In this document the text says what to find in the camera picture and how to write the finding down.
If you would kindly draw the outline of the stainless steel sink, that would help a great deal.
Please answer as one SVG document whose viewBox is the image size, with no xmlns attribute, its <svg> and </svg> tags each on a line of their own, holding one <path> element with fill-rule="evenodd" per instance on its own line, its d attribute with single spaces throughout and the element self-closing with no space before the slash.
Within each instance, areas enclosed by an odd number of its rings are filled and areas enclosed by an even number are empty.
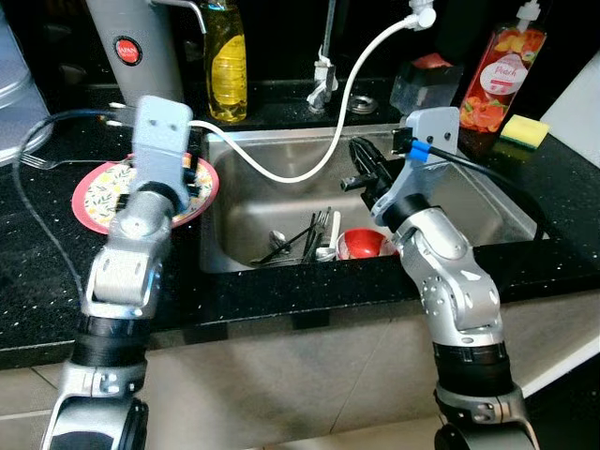
<svg viewBox="0 0 600 450">
<path fill-rule="evenodd" d="M 296 176 L 308 171 L 327 150 L 330 127 L 236 131 L 232 138 L 269 171 Z M 343 177 L 355 176 L 348 151 L 351 138 L 364 137 L 383 154 L 391 151 L 393 126 L 347 126 L 336 153 L 319 174 L 305 183 L 280 184 L 249 166 L 223 139 L 207 137 L 207 162 L 219 179 L 218 193 L 202 214 L 199 266 L 205 273 L 252 270 L 271 251 L 270 237 L 293 237 L 308 228 L 313 214 L 341 214 L 339 230 L 369 228 L 389 233 L 372 221 L 360 191 L 342 191 Z M 491 180 L 456 164 L 434 186 L 429 201 L 445 211 L 475 248 L 531 240 L 531 219 Z"/>
</svg>

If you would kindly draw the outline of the stacked clear containers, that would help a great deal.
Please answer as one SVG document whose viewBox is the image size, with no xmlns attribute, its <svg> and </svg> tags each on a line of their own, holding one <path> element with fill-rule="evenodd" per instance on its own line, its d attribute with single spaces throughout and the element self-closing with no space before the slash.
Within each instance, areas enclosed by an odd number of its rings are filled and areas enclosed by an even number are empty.
<svg viewBox="0 0 600 450">
<path fill-rule="evenodd" d="M 26 133 L 49 111 L 0 8 L 0 166 L 18 156 Z"/>
</svg>

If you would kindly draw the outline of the pink floral plate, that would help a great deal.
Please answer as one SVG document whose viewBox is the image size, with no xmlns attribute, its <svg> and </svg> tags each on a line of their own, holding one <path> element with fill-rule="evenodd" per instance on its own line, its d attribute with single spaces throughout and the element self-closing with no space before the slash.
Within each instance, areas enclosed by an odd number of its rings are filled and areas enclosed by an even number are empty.
<svg viewBox="0 0 600 450">
<path fill-rule="evenodd" d="M 98 234 L 107 234 L 109 223 L 116 216 L 117 197 L 128 193 L 136 176 L 131 162 L 106 162 L 87 174 L 74 189 L 71 209 L 81 224 Z M 218 195 L 221 188 L 218 173 L 205 159 L 198 159 L 197 183 L 199 193 L 188 203 L 184 214 L 172 219 L 174 228 L 198 218 Z"/>
</svg>

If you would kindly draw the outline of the white board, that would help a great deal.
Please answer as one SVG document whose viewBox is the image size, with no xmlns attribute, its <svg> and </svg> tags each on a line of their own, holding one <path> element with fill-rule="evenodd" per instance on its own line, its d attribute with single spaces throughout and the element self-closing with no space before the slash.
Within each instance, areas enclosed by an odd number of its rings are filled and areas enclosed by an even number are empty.
<svg viewBox="0 0 600 450">
<path fill-rule="evenodd" d="M 596 54 L 543 115 L 551 136 L 576 150 L 599 145 L 599 84 L 599 54 Z"/>
</svg>

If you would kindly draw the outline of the chrome faucet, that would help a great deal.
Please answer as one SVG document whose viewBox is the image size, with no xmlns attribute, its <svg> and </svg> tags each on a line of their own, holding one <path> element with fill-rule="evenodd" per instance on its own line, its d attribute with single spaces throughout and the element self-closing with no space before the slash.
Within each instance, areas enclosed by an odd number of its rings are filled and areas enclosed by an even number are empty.
<svg viewBox="0 0 600 450">
<path fill-rule="evenodd" d="M 306 97 L 310 112 L 322 114 L 327 102 L 338 90 L 338 79 L 336 79 L 336 68 L 331 63 L 330 51 L 333 41 L 333 29 L 336 18 L 336 0 L 327 0 L 327 13 L 324 26 L 324 39 L 319 47 L 317 60 L 314 61 L 314 89 Z"/>
</svg>

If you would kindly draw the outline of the beige base cabinet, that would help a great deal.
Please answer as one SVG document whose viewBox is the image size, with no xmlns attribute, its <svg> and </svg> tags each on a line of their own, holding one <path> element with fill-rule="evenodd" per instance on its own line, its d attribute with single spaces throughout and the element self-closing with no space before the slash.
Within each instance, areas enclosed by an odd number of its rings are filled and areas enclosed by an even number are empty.
<svg viewBox="0 0 600 450">
<path fill-rule="evenodd" d="M 597 450 L 597 291 L 506 305 L 507 348 L 548 450 Z M 339 311 L 333 325 L 150 352 L 147 450 L 434 450 L 441 417 L 419 306 Z"/>
</svg>

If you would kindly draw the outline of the yellow green sponge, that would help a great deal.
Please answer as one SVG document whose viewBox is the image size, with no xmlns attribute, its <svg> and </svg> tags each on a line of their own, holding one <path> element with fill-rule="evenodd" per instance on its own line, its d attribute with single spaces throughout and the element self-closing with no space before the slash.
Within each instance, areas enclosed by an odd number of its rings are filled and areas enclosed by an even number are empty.
<svg viewBox="0 0 600 450">
<path fill-rule="evenodd" d="M 514 114 L 502 126 L 499 137 L 502 141 L 518 144 L 529 150 L 536 150 L 543 144 L 550 128 L 548 124 L 532 120 L 531 117 Z"/>
</svg>

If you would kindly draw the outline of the yellow dish soap bottle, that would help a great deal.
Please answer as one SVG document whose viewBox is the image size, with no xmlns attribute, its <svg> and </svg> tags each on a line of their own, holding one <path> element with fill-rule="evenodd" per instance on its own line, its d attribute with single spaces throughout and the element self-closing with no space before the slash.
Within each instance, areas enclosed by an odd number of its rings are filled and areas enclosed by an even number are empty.
<svg viewBox="0 0 600 450">
<path fill-rule="evenodd" d="M 239 8 L 234 0 L 204 0 L 204 69 L 207 107 L 222 123 L 248 116 L 248 56 Z"/>
</svg>

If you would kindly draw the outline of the silver fork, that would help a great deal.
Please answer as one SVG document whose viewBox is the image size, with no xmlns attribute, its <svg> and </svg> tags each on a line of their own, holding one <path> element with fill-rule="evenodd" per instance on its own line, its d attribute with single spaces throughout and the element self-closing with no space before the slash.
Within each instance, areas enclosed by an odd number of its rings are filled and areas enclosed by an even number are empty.
<svg viewBox="0 0 600 450">
<path fill-rule="evenodd" d="M 50 171 L 60 166 L 72 166 L 72 164 L 90 164 L 103 163 L 103 161 L 93 161 L 93 159 L 66 159 L 66 161 L 47 161 L 47 159 L 34 156 L 33 154 L 25 154 L 21 157 L 21 163 L 42 171 Z"/>
</svg>

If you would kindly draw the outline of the clear plastic container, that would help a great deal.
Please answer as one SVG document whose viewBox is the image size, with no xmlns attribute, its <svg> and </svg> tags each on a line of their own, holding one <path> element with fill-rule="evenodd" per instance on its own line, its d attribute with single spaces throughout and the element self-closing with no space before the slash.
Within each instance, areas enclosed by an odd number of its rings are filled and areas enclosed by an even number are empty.
<svg viewBox="0 0 600 450">
<path fill-rule="evenodd" d="M 463 66 L 447 63 L 437 52 L 401 65 L 389 98 L 401 114 L 450 106 L 458 90 Z"/>
</svg>

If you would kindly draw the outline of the white handled utensil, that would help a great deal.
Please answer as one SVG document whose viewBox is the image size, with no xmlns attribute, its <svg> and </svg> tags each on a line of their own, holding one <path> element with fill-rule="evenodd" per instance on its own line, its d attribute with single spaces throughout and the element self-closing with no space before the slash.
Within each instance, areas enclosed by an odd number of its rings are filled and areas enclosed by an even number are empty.
<svg viewBox="0 0 600 450">
<path fill-rule="evenodd" d="M 339 226 L 341 226 L 341 214 L 338 211 L 334 211 L 333 222 L 331 222 L 329 228 L 329 241 L 327 241 L 326 246 L 318 249 L 319 262 L 335 261 L 338 257 L 336 243 L 338 242 Z"/>
</svg>

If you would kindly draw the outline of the grey canister with red logo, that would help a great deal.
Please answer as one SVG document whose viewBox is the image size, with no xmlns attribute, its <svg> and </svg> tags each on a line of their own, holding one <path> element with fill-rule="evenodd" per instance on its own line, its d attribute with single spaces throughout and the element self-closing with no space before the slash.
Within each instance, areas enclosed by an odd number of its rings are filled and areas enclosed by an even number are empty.
<svg viewBox="0 0 600 450">
<path fill-rule="evenodd" d="M 158 96 L 183 103 L 167 7 L 191 9 L 205 34 L 201 8 L 191 0 L 85 1 L 125 102 L 133 106 L 143 96 Z"/>
</svg>

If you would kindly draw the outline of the peach soap bottle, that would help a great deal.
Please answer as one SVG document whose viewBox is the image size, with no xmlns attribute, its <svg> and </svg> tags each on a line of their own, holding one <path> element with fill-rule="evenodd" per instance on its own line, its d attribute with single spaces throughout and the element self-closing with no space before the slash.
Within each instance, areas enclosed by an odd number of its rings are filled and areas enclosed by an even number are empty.
<svg viewBox="0 0 600 450">
<path fill-rule="evenodd" d="M 494 29 L 459 106 L 463 132 L 487 136 L 501 128 L 513 98 L 544 47 L 546 33 L 535 24 L 540 13 L 537 0 L 528 0 L 517 10 L 514 21 Z"/>
</svg>

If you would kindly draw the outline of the black handled fork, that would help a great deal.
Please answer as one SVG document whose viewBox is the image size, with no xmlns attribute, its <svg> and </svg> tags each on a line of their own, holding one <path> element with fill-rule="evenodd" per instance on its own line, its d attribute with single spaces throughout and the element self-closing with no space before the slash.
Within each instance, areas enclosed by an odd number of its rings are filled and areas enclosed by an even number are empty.
<svg viewBox="0 0 600 450">
<path fill-rule="evenodd" d="M 331 213 L 330 207 L 326 207 L 321 213 L 314 215 L 311 228 L 308 229 L 306 237 L 305 251 L 300 258 L 301 264 L 311 264 L 316 259 L 316 249 L 321 247 L 322 236 L 327 228 L 329 216 Z"/>
<path fill-rule="evenodd" d="M 324 223 L 313 223 L 292 237 L 286 237 L 282 232 L 273 232 L 270 237 L 271 251 L 267 252 L 264 257 L 252 259 L 251 265 L 258 266 L 287 262 L 300 262 L 300 264 L 312 263 L 316 261 L 317 248 L 323 240 L 325 229 L 326 226 Z M 287 259 L 287 254 L 293 251 L 294 246 L 299 246 L 300 244 L 303 244 L 304 248 L 297 253 L 297 257 Z"/>
</svg>

